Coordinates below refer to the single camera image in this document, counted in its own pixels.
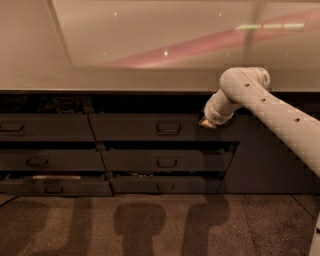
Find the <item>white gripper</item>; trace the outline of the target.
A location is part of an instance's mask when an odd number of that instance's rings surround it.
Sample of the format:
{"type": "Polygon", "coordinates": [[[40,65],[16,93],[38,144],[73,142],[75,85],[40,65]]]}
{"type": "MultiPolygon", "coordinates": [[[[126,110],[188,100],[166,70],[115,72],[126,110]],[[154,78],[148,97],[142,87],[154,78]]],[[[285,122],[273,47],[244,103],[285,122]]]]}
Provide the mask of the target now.
{"type": "Polygon", "coordinates": [[[232,102],[219,89],[205,104],[203,118],[199,120],[198,125],[204,128],[215,129],[216,126],[227,123],[239,108],[239,104],[232,102]]]}

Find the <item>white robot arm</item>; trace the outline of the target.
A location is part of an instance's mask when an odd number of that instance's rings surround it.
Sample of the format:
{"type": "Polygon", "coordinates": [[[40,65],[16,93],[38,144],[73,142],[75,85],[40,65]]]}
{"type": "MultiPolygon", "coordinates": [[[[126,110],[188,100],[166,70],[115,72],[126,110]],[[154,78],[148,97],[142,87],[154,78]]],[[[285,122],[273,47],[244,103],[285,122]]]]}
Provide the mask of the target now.
{"type": "Polygon", "coordinates": [[[206,102],[198,124],[215,129],[242,107],[251,111],[317,177],[320,177],[320,121],[273,96],[262,67],[234,67],[220,77],[220,89],[206,102]]]}

